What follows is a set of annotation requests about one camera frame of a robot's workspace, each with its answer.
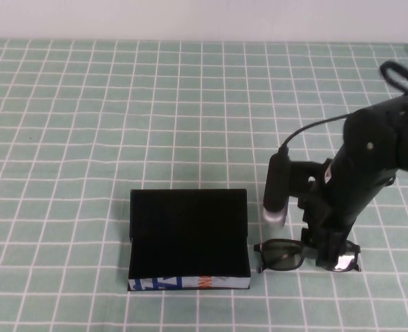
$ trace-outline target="black box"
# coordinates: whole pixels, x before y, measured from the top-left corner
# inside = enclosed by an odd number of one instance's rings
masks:
[[[249,288],[247,192],[131,190],[128,291]]]

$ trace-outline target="sunglasses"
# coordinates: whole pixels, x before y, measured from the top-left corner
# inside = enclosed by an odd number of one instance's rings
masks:
[[[255,252],[259,252],[262,265],[258,273],[266,269],[274,271],[290,271],[299,268],[305,258],[316,259],[315,248],[305,246],[301,241],[290,239],[271,239],[253,246]],[[331,272],[348,272],[351,270],[361,271],[358,265],[358,255],[361,248],[350,241],[346,241],[345,251],[339,256],[337,263],[332,266],[316,263],[317,266]]]

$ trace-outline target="dark lens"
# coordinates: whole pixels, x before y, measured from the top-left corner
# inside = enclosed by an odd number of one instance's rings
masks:
[[[352,245],[347,242],[345,253],[339,256],[333,271],[342,272],[353,269],[353,267],[356,265],[356,256],[356,252],[354,251]]]
[[[263,247],[265,264],[272,270],[296,268],[302,259],[302,246],[287,241],[272,241]]]

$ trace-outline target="black cable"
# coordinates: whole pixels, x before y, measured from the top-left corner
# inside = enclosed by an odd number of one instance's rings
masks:
[[[405,51],[408,54],[408,44],[407,46],[405,46]],[[383,76],[383,78],[385,79],[385,81],[387,83],[389,83],[390,85],[392,85],[393,87],[397,88],[398,90],[402,91],[405,95],[408,95],[408,88],[406,86],[403,86],[401,83],[398,83],[397,81],[395,81],[393,78],[391,78],[388,74],[388,70],[391,69],[395,72],[397,72],[397,74],[399,74],[400,76],[404,77],[406,80],[408,80],[408,69],[404,66],[402,66],[401,64],[398,64],[396,62],[393,61],[386,61],[384,62],[381,66],[380,66],[380,72]],[[334,118],[329,118],[326,120],[321,120],[321,121],[317,121],[314,123],[310,123],[308,125],[306,125],[305,127],[302,127],[298,130],[296,130],[294,133],[292,133],[289,137],[287,137],[287,139],[284,141],[284,143],[282,144],[282,147],[286,147],[287,144],[299,133],[303,132],[306,129],[309,129],[311,127],[317,126],[317,125],[322,125],[324,123],[327,122],[332,122],[332,121],[336,121],[336,120],[341,120],[341,119],[345,119],[350,115],[350,113],[348,114],[344,114],[342,116],[336,116]]]
[[[332,122],[332,121],[336,121],[336,120],[345,119],[345,118],[347,118],[349,116],[350,116],[350,113],[347,113],[347,114],[343,114],[341,116],[335,116],[334,118],[329,118],[329,119],[325,119],[325,120],[310,123],[310,124],[306,125],[305,127],[299,128],[294,133],[292,133],[289,137],[287,137],[287,139],[284,141],[282,146],[283,147],[287,146],[287,144],[292,140],[292,138],[294,138],[297,134],[303,132],[304,130],[307,130],[307,129],[309,129],[311,127],[314,127],[314,126],[317,126],[317,125],[322,125],[322,124],[327,123],[327,122]]]

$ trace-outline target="white grid line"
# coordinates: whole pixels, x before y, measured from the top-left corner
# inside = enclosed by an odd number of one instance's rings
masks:
[[[24,121],[25,116],[26,116],[26,112],[24,111],[24,112],[22,113],[19,126],[18,126],[18,128],[17,128],[17,130],[16,130],[16,132],[15,132],[15,138],[14,138],[14,139],[16,139],[16,137],[18,136],[19,129],[21,128],[21,124],[22,124],[22,122]],[[8,154],[7,154],[7,156],[6,156],[6,159],[5,159],[4,162],[3,162],[3,166],[2,166],[1,171],[0,171],[0,181],[1,181],[1,175],[2,175],[2,173],[3,173],[3,170],[5,169],[5,167],[6,167],[6,165],[7,165],[7,160],[8,160],[8,158],[9,158],[10,154],[12,153],[12,148],[13,148],[13,145],[11,145],[11,146],[9,147]],[[24,186],[24,189],[23,189],[23,191],[22,191],[22,193],[21,193],[21,196],[24,195],[25,189],[26,189],[26,186]],[[21,207],[21,199],[20,199],[20,202],[18,203],[17,209],[16,209],[16,211],[15,211],[15,217],[18,217],[18,213],[19,213],[20,207]],[[7,238],[6,243],[5,243],[4,247],[3,247],[3,252],[1,253],[1,257],[0,257],[0,265],[2,264],[2,262],[3,262],[3,260],[4,260],[4,256],[5,256],[6,251],[7,251],[7,248],[8,248],[8,243],[9,243],[10,237],[11,237],[11,235],[12,235],[12,231],[13,231],[13,228],[14,228],[14,224],[15,224],[15,223],[12,222],[11,225],[10,225],[8,238]]]
[[[330,44],[328,45],[328,49],[330,50],[330,54],[332,54],[332,50],[331,50]],[[333,63],[333,68],[334,68],[334,70],[335,70],[335,74],[336,74],[337,78],[339,79],[339,76],[337,75],[337,70],[336,70],[336,67],[335,67],[335,64],[334,64],[334,63]],[[342,93],[342,99],[343,99],[343,101],[344,101],[344,103],[345,103],[345,105],[346,105],[347,113],[350,113],[349,107],[347,106],[346,99],[345,99],[345,96],[344,96],[343,93]],[[352,228],[352,230],[351,230],[351,234],[353,235],[353,237],[354,237],[354,239],[355,239],[355,243],[356,243],[357,238],[356,238],[356,234],[354,233],[354,229],[353,229],[353,228]],[[376,330],[378,330],[379,327],[378,327],[378,319],[377,319],[377,317],[376,317],[375,304],[374,304],[374,301],[373,301],[373,298],[372,298],[372,295],[371,295],[370,286],[369,286],[369,283],[368,283],[368,281],[367,281],[367,276],[366,276],[366,274],[363,274],[363,275],[364,275],[364,281],[365,281],[365,286],[366,286],[366,289],[367,289],[367,293],[369,294],[369,299],[370,299],[370,303],[371,303],[371,310],[372,310],[372,313],[373,313],[373,318],[374,318],[374,321],[375,321]]]
[[[175,50],[170,48],[166,50],[162,42],[152,42],[150,43],[150,50],[147,50],[148,44],[136,41],[131,45],[132,50],[122,50],[122,44],[115,41],[114,43],[108,43],[107,50],[87,50],[79,53],[82,51],[80,48],[103,47],[100,41],[92,42],[92,44],[87,45],[79,44],[76,41],[69,41],[66,44],[66,48],[60,48],[61,46],[58,45],[61,44],[58,44],[58,41],[50,41],[49,44],[45,44],[45,47],[38,48],[36,44],[31,44],[29,40],[24,42],[24,46],[29,46],[25,50],[18,47],[18,44],[16,46],[13,45],[10,41],[5,41],[4,43],[0,41],[0,46],[3,46],[0,47],[0,169],[2,170],[0,172],[0,206],[3,206],[3,204],[15,206],[15,211],[11,212],[12,218],[7,217],[8,214],[0,214],[0,230],[2,230],[2,233],[0,233],[0,278],[5,273],[9,275],[16,275],[17,273],[26,274],[25,285],[23,288],[22,286],[18,287],[21,288],[18,292],[7,289],[4,292],[0,289],[1,299],[7,299],[8,297],[19,299],[19,308],[15,312],[16,319],[12,322],[2,321],[0,326],[11,326],[12,330],[27,329],[29,326],[42,326],[42,329],[46,329],[46,326],[48,326],[51,331],[59,326],[65,326],[68,329],[71,325],[83,326],[87,329],[98,328],[99,326],[107,329],[110,326],[122,329],[123,332],[129,328],[133,329],[139,326],[159,328],[160,331],[163,330],[164,326],[170,329],[191,328],[196,331],[200,331],[202,327],[208,326],[225,327],[232,331],[237,331],[239,328],[255,329],[261,327],[268,329],[270,332],[284,328],[297,328],[306,331],[348,331],[358,329],[360,331],[408,331],[408,284],[405,283],[404,279],[408,277],[408,269],[397,268],[392,255],[392,253],[395,255],[407,254],[408,248],[403,248],[403,246],[399,245],[396,248],[392,248],[394,247],[392,245],[393,239],[390,239],[392,243],[389,243],[387,239],[388,232],[385,232],[389,230],[391,232],[408,230],[408,177],[399,176],[397,183],[393,187],[396,192],[399,192],[399,197],[391,199],[384,196],[381,200],[378,199],[378,201],[382,202],[381,204],[376,202],[376,200],[369,204],[372,211],[375,211],[378,215],[379,223],[359,224],[358,221],[353,227],[354,230],[359,230],[361,233],[366,231],[383,231],[384,243],[381,243],[380,246],[372,246],[366,243],[366,246],[362,248],[362,256],[368,255],[371,258],[371,255],[389,253],[391,264],[393,265],[393,268],[383,272],[372,270],[372,267],[366,264],[362,266],[363,271],[360,274],[350,275],[352,280],[354,276],[362,276],[364,278],[368,295],[356,297],[338,296],[339,280],[334,278],[332,274],[330,278],[333,292],[331,292],[330,296],[305,296],[302,293],[300,276],[313,275],[315,277],[322,277],[321,273],[325,275],[325,272],[321,270],[311,270],[310,268],[306,270],[309,265],[304,266],[298,271],[290,271],[288,273],[295,280],[298,280],[298,296],[271,295],[270,289],[275,285],[268,284],[268,281],[270,281],[269,276],[271,276],[270,273],[272,273],[270,271],[265,271],[262,275],[264,279],[261,280],[263,284],[260,285],[262,288],[261,295],[249,292],[237,293],[233,290],[220,295],[200,290],[194,294],[164,291],[159,293],[132,292],[127,294],[122,292],[122,294],[117,294],[113,291],[104,293],[100,291],[99,286],[99,277],[102,271],[108,271],[107,273],[112,273],[112,271],[125,273],[128,270],[125,266],[110,265],[107,261],[103,262],[102,258],[107,246],[122,250],[129,250],[131,248],[130,241],[123,240],[119,236],[119,230],[124,231],[125,223],[129,222],[126,219],[128,216],[125,215],[128,211],[122,216],[114,216],[111,213],[112,207],[116,204],[126,205],[129,203],[128,199],[118,196],[123,186],[129,186],[129,189],[146,186],[170,188],[204,186],[248,187],[250,188],[248,192],[248,208],[258,209],[257,216],[253,217],[257,220],[248,221],[249,235],[263,240],[266,234],[260,219],[259,208],[262,204],[260,190],[265,183],[268,159],[278,148],[278,146],[275,147],[270,144],[271,140],[276,140],[277,138],[277,142],[280,142],[284,139],[284,136],[291,134],[301,125],[307,125],[309,122],[324,119],[326,116],[330,116],[332,112],[357,110],[367,106],[372,100],[381,100],[396,95],[396,92],[385,85],[375,74],[377,73],[376,66],[379,64],[378,62],[382,63],[382,61],[389,58],[402,60],[403,63],[407,62],[404,60],[408,60],[408,57],[403,56],[400,46],[393,44],[250,44],[241,42],[235,44],[217,43],[215,45],[218,46],[218,50],[215,50],[207,49],[205,46],[209,45],[208,43],[178,42],[175,44]],[[194,46],[196,52],[192,52],[188,48],[190,45]],[[231,48],[233,45],[236,45],[237,52],[234,52],[234,48]],[[76,58],[72,55],[82,55],[83,58]],[[104,60],[105,57],[111,58],[111,61]],[[123,57],[127,57],[129,61],[123,62]],[[283,65],[284,62],[288,62],[290,65]],[[26,68],[27,66],[35,66],[37,69],[41,68],[42,70],[29,69]],[[61,95],[60,91],[62,88],[69,93],[73,93],[73,96]],[[93,95],[93,98],[90,98],[85,94],[86,89],[98,91],[101,95]],[[192,99],[193,101],[182,99],[182,93],[193,95],[198,90],[200,91],[199,99],[194,98]],[[137,91],[141,95],[127,94],[130,91]],[[169,94],[169,97],[167,100],[162,100],[166,98],[158,97],[158,93]],[[230,98],[229,94],[231,93],[232,95],[239,93],[240,96],[243,96],[244,100]],[[270,94],[271,101],[252,97],[265,93]],[[141,96],[144,94],[150,94],[151,99],[143,100],[145,97]],[[218,99],[209,99],[207,96],[211,94],[220,96],[216,97]],[[286,98],[290,98],[287,97],[289,94],[295,96],[295,100],[292,98],[292,102],[286,102]],[[301,98],[297,98],[298,95],[310,99],[301,100]],[[22,120],[25,115],[28,117],[27,123]],[[65,119],[65,122],[55,122],[56,117],[58,119]],[[178,120],[183,121],[183,123],[186,123],[188,120],[197,122],[197,118],[199,118],[199,126],[196,126],[196,128],[193,126],[189,130],[178,130]],[[170,124],[168,126],[163,125],[163,129],[159,129],[160,127],[154,126],[155,121],[157,124],[160,124],[162,121],[166,121],[165,124]],[[205,127],[205,124],[208,124],[210,121],[219,122],[223,129],[217,130],[216,127]],[[271,121],[274,122],[272,129],[270,126]],[[335,153],[337,148],[339,149],[340,147],[342,131],[338,128],[339,126],[336,127],[334,124],[330,126],[328,124],[326,129],[321,127],[320,129],[311,129],[304,132],[302,136],[304,139],[299,141],[298,145],[295,144],[296,142],[293,142],[296,146],[290,148],[290,150],[300,158],[302,154],[306,158],[313,158],[313,156],[326,158],[332,152]],[[27,135],[28,131],[37,138],[40,137],[39,142],[17,139],[17,137]],[[179,133],[198,134],[199,140],[196,139],[195,143],[181,142],[177,137]],[[147,141],[138,144],[141,139],[135,138],[146,137],[146,135]],[[166,135],[165,137],[169,136],[169,140],[162,142],[158,139],[159,145],[151,144],[152,142],[157,143],[155,141],[156,136],[162,137],[163,135]],[[221,136],[220,146],[203,146],[205,143],[203,137],[212,137],[213,135]],[[75,136],[84,136],[83,141],[76,141],[76,139],[73,139]],[[225,137],[225,144],[222,144],[223,136]],[[115,142],[108,141],[109,137],[119,137],[120,144],[116,138]],[[240,140],[246,141],[246,143],[240,144]],[[322,144],[325,145],[327,140],[330,145],[329,148],[322,146]],[[76,149],[79,149],[76,151],[83,151],[83,155],[76,156],[72,151],[69,156],[67,152],[68,147],[74,148],[73,151]],[[11,153],[13,148],[15,148],[15,155]],[[17,151],[27,148],[30,149],[29,154],[32,154],[35,158],[27,155],[17,157]],[[56,156],[52,157],[52,160],[47,160],[49,157],[46,153],[52,149],[64,150],[63,156]],[[126,156],[123,157],[123,149],[126,149],[127,152],[132,152],[133,150],[135,153],[137,151],[141,154],[145,153],[146,158],[130,156],[130,160],[127,160]],[[187,149],[194,152],[198,151],[199,156],[180,154],[180,152],[186,152]],[[225,150],[225,160],[223,160],[222,155],[221,160],[216,159],[213,163],[209,162],[209,160],[204,160],[204,155],[211,154],[212,152],[223,152],[222,149]],[[90,158],[86,157],[86,154],[89,154],[87,151],[90,153]],[[114,152],[113,155],[108,156],[99,154],[98,152],[100,151],[105,151],[106,153],[108,151],[110,153]],[[179,163],[189,165],[190,167],[198,167],[199,175],[197,178],[193,180],[175,180],[176,173],[174,173],[174,170]],[[170,179],[157,179],[154,176],[155,174],[151,172],[146,173],[146,166],[148,165],[152,165],[154,168],[157,165],[170,165]],[[209,181],[201,173],[202,166],[204,165],[206,167],[213,165],[223,166],[223,169],[227,172],[227,178],[224,181]],[[12,172],[14,167],[18,167],[18,171]],[[42,170],[47,169],[47,167],[49,167],[48,172],[51,173],[45,174]],[[237,167],[239,169],[252,167],[251,174],[245,178],[245,181],[230,180],[232,175],[237,175]],[[129,170],[126,174],[122,172],[125,169]],[[98,193],[87,193],[87,185],[90,186],[90,184],[95,183],[98,186],[107,186],[107,192],[102,190]],[[57,193],[57,187],[62,185],[70,187],[72,184],[82,186],[82,195],[80,197],[76,194],[65,197]],[[49,192],[48,194],[36,197],[36,192],[29,191],[29,187],[32,189],[41,185],[51,188],[49,190],[52,191],[52,194]],[[6,186],[18,187],[18,190],[12,193],[6,193],[6,190],[1,191]],[[38,217],[26,219],[19,216],[19,208],[24,203],[36,203],[38,207],[47,205],[46,217],[43,219]],[[98,218],[93,218],[89,215],[81,214],[80,211],[85,203],[92,207],[107,204],[109,207],[107,215],[104,216],[103,213],[100,213],[97,214]],[[56,219],[58,216],[50,215],[51,206],[55,204],[71,204],[76,211],[72,215],[69,213],[66,218]],[[296,202],[291,201],[289,204],[291,208],[297,208]],[[405,210],[407,213],[405,220],[399,224],[383,225],[381,213],[388,212],[387,208],[396,208],[398,211]],[[302,226],[305,226],[305,223],[294,220],[295,216],[291,216],[293,220],[290,220],[288,226],[293,237],[293,233],[298,232]],[[104,227],[101,237],[75,238],[75,232],[79,233],[81,230],[81,223],[88,227],[91,221],[101,223],[102,227]],[[71,240],[44,241],[43,234],[46,223],[67,226],[73,224],[74,228],[70,228],[72,232]],[[37,240],[34,240],[33,237],[27,237],[25,241],[22,241],[20,238],[13,237],[14,224],[42,227],[39,238],[38,234],[36,236]],[[116,227],[118,234],[110,233],[111,229],[109,228],[111,226]],[[249,251],[252,250],[251,243],[252,240],[250,239],[248,244]],[[98,264],[93,266],[72,266],[72,263],[68,263],[72,247],[83,249],[87,248],[87,246],[95,246],[100,249]],[[69,253],[65,257],[65,264],[61,263],[61,265],[55,266],[37,265],[35,263],[37,253],[40,248],[44,247],[69,249]],[[33,255],[30,258],[32,263],[22,266],[4,265],[7,263],[4,261],[3,252],[11,248],[24,248],[24,250],[30,248]],[[78,293],[76,290],[69,293],[66,290],[63,292],[64,283],[66,282],[66,271],[87,269],[92,270],[94,274],[93,292]],[[33,271],[55,271],[62,274],[59,290],[42,293],[32,292],[30,286],[33,282],[31,278],[34,273]],[[383,297],[384,295],[372,296],[373,285],[369,285],[367,277],[377,278],[378,276],[396,278],[401,292],[397,296],[390,296],[389,293],[386,294],[387,297]],[[24,321],[22,318],[23,310],[26,306],[25,299],[34,297],[38,299],[37,301],[41,301],[46,296],[57,299],[53,309],[52,320],[49,322]],[[165,302],[165,298],[178,296],[196,301],[195,322],[184,324],[164,323],[165,306],[170,305],[170,303],[167,304],[168,302]],[[77,298],[82,298],[86,301],[91,299],[87,309],[89,311],[88,320],[79,323],[59,322],[57,314],[61,309],[59,302],[61,297],[68,301]],[[93,315],[96,312],[95,303],[99,301],[99,297],[110,297],[122,301],[123,310],[125,306],[125,313],[121,313],[120,320],[115,323],[93,322]],[[138,299],[144,298],[159,299],[161,301],[161,312],[158,313],[160,314],[159,322],[132,322],[131,319],[134,318],[132,315],[135,315],[135,313],[130,312],[130,310],[133,310],[130,303],[131,301],[138,301]],[[204,311],[200,309],[200,306],[205,306],[201,299],[205,298],[229,300],[232,306],[231,321],[227,321],[225,324],[201,323],[203,322],[203,315],[205,315],[206,309],[202,308]],[[260,324],[239,324],[238,319],[240,316],[238,316],[238,306],[235,307],[235,304],[240,299],[260,299],[265,301],[266,306],[264,306],[264,312],[262,313],[264,314],[264,321],[260,322]],[[272,299],[277,302],[285,302],[287,299],[300,300],[305,319],[304,324],[302,322],[299,325],[292,326],[273,324],[272,322],[276,322],[273,316],[275,313],[270,312],[269,305],[269,301]],[[333,323],[332,326],[314,325],[313,312],[307,306],[307,302],[304,303],[304,301],[322,301],[325,299],[335,301],[339,322]],[[348,313],[342,308],[342,304],[346,304],[347,301],[370,301],[372,311],[367,313],[367,315],[369,315],[369,318],[373,315],[375,326],[349,326],[350,323],[347,320]],[[380,313],[379,311],[383,308],[377,307],[378,304],[383,306],[392,304],[394,306],[405,307],[407,309],[407,316],[400,317],[400,319],[403,318],[405,320],[405,326],[403,328],[383,328],[383,326],[387,325],[387,322],[384,322],[386,318],[383,315],[380,317],[376,316],[376,312]]]
[[[76,115],[76,111],[78,110],[79,105],[80,105],[80,100],[77,101],[77,108],[75,109],[75,115]],[[68,136],[69,139],[72,136],[74,125],[75,125],[75,116],[73,116],[73,120],[72,120],[72,123],[71,123],[71,130],[69,131],[69,136]],[[63,154],[64,157],[66,156],[67,149],[68,149],[68,145],[64,149],[64,154]],[[58,179],[60,178],[62,166],[63,166],[63,164],[61,163],[60,166],[59,166],[59,169],[58,169],[56,183],[58,182]],[[53,188],[52,199],[55,197],[56,189],[57,189],[57,184],[55,184],[55,186]],[[71,243],[73,242],[73,240],[75,238],[76,222],[77,222],[77,220],[79,218],[80,208],[81,208],[81,203],[80,203],[80,206],[78,207],[77,218],[75,220],[75,225],[73,226],[72,235],[71,235]],[[49,209],[48,209],[48,211],[46,213],[46,219],[45,220],[47,220],[49,214],[50,214],[50,205],[49,205]],[[57,311],[58,311],[58,306],[59,306],[59,299],[61,298],[60,294],[61,294],[61,292],[63,290],[63,287],[64,287],[64,278],[66,277],[66,269],[67,269],[68,261],[70,259],[70,255],[71,255],[71,246],[68,249],[66,261],[64,262],[63,275],[62,275],[61,282],[60,282],[60,285],[59,285],[59,294],[58,294],[58,297],[57,297],[57,301],[55,303],[55,309],[54,309],[53,314],[52,314],[52,324],[50,325],[50,332],[53,331],[53,327],[55,325],[55,319],[57,317]]]

